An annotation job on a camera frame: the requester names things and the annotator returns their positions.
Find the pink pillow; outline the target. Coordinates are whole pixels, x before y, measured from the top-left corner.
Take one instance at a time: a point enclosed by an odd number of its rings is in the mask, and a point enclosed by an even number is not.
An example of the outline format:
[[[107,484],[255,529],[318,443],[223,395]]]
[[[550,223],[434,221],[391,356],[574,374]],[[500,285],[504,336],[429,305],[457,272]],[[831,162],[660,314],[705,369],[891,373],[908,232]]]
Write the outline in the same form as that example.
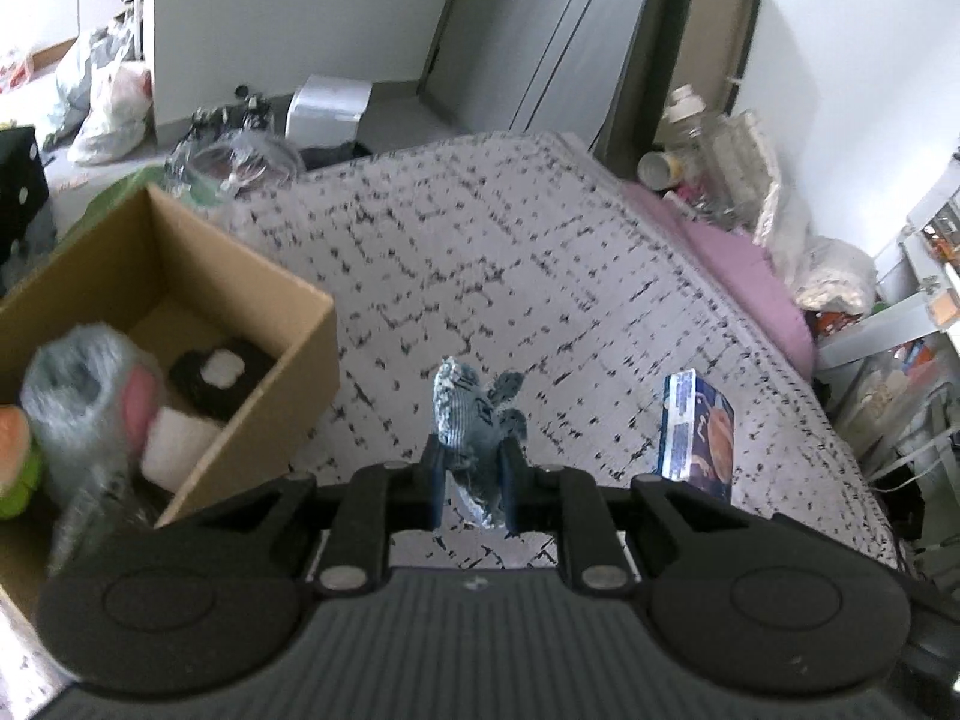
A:
[[[793,303],[779,281],[765,250],[734,232],[689,220],[674,205],[636,182],[620,187],[643,215],[692,255],[711,277],[731,294],[776,348],[805,380],[815,367],[815,344],[804,312]]]

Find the yellow tin can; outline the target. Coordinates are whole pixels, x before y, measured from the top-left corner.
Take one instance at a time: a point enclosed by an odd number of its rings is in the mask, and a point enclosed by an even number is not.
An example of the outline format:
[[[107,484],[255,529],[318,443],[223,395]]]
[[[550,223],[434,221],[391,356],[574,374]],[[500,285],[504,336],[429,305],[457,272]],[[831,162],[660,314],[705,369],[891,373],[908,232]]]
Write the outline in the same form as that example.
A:
[[[683,182],[682,160],[670,151],[649,151],[643,154],[636,166],[636,176],[641,184],[654,192],[665,192]]]

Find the black white-dotted dice plush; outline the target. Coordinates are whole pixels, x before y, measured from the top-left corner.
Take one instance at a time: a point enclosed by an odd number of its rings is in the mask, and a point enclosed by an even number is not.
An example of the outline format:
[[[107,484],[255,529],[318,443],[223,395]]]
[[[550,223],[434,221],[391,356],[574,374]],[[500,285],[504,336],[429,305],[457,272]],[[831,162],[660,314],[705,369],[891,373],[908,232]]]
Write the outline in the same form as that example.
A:
[[[43,152],[37,146],[36,128],[3,128],[0,132],[0,245],[2,262],[10,260],[14,246],[49,199]]]

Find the cream woven bag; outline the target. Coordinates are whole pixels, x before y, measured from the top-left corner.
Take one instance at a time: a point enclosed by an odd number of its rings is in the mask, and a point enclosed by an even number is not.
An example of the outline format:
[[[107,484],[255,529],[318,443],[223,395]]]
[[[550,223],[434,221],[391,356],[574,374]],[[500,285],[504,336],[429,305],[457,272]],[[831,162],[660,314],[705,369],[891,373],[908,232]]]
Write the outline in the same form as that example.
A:
[[[804,249],[811,215],[782,175],[775,145],[753,110],[721,114],[708,143],[726,184],[737,223],[768,252]]]

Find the black crinkled plastic bag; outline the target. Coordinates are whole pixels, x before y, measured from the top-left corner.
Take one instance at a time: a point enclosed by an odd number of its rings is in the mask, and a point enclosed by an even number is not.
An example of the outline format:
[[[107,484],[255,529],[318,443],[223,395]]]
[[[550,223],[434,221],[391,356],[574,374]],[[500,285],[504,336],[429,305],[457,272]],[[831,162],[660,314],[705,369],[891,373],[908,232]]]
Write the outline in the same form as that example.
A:
[[[158,518],[126,472],[93,470],[55,522],[47,573],[55,575],[73,562],[97,553],[111,538],[148,532]]]

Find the white box on floor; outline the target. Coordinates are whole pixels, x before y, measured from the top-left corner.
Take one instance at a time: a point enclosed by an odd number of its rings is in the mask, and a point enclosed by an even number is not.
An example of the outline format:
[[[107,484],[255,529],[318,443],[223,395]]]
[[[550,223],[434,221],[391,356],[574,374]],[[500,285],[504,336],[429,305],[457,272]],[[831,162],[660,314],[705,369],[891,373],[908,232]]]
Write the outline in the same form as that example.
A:
[[[291,98],[285,137],[298,148],[335,148],[353,143],[371,94],[371,82],[311,75]]]

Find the black white stitched plush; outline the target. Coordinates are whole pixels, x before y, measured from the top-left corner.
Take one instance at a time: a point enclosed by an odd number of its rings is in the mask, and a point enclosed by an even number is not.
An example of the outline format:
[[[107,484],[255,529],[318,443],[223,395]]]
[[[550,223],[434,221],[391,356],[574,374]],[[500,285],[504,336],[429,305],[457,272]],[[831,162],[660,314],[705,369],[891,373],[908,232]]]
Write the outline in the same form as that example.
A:
[[[228,422],[275,366],[274,356],[245,338],[190,349],[169,369],[169,380],[200,416]]]

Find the blue-grey knitted plush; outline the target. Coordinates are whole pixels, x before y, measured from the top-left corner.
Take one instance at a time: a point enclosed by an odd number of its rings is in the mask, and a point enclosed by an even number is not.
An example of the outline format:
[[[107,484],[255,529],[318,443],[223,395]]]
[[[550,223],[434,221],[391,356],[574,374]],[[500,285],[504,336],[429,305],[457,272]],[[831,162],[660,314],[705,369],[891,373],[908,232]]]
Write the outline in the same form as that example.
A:
[[[434,376],[434,433],[443,447],[444,468],[475,527],[505,523],[498,452],[503,440],[527,439],[527,419],[512,406],[523,385],[519,371],[501,372],[485,383],[472,366],[455,358],[444,358]]]

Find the clear plastic bag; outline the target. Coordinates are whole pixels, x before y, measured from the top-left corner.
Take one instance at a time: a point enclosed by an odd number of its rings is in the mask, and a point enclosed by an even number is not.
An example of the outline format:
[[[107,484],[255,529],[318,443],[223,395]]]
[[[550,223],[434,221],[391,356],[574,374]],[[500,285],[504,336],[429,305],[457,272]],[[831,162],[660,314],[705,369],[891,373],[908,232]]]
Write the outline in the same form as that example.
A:
[[[187,137],[166,161],[172,185],[197,205],[220,206],[239,195],[277,188],[306,171],[299,151],[268,130],[229,130],[207,142]]]

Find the blue white carton box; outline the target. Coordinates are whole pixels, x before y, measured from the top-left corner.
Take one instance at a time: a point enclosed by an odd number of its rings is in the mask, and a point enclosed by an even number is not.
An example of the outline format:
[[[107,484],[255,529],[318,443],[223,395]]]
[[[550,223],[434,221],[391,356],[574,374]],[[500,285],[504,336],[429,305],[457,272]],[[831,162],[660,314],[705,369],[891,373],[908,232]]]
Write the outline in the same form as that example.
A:
[[[731,502],[734,477],[731,402],[695,369],[664,380],[658,473]]]

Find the grey pink fluffy plush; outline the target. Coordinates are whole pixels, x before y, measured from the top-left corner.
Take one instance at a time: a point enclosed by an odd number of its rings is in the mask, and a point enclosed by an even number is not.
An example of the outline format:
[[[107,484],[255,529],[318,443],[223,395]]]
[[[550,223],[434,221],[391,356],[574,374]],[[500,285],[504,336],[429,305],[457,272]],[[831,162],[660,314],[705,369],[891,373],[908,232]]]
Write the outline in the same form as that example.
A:
[[[166,387],[153,356],[95,323],[37,349],[20,400],[46,462],[46,493],[67,507],[93,470],[133,475]]]

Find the white soft bundle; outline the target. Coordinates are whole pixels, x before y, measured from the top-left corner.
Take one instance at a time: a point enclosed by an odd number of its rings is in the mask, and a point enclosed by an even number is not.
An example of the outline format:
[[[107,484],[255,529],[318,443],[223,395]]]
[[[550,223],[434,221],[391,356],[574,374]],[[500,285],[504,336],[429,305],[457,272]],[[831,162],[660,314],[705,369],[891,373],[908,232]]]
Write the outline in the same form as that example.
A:
[[[215,421],[163,406],[149,426],[140,473],[148,483],[176,494],[220,433]]]

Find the burger plush toy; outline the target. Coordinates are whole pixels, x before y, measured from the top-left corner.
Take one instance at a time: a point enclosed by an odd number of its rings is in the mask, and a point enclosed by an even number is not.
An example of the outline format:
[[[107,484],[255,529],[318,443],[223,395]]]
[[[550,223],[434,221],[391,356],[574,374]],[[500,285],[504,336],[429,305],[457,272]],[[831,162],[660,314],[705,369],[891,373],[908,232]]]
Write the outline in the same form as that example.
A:
[[[43,481],[43,454],[20,406],[0,408],[0,520],[19,517]]]

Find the grey patterned bed cover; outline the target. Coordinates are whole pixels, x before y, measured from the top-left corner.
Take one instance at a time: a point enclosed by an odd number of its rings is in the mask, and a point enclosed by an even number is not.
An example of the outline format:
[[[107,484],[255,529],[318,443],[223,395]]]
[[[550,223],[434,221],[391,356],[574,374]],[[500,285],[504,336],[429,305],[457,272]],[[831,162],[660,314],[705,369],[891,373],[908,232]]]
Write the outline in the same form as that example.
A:
[[[2,390],[107,323],[275,358],[156,532],[2,585],[71,674],[52,718],[903,718],[889,528],[811,387],[560,135],[331,167],[223,231],[148,187],[2,305]],[[444,358],[512,402],[519,533],[420,458]],[[658,473],[664,380],[734,408],[731,502]]]

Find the white plastic bag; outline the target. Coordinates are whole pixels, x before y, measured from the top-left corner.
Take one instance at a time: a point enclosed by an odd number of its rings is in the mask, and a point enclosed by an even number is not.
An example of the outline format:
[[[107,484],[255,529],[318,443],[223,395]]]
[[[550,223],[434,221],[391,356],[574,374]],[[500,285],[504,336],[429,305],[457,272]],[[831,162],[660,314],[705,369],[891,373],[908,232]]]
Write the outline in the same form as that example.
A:
[[[151,71],[133,47],[106,43],[75,46],[55,70],[62,117],[55,133],[71,135],[67,156],[78,166],[102,166],[125,158],[146,137],[153,106]]]

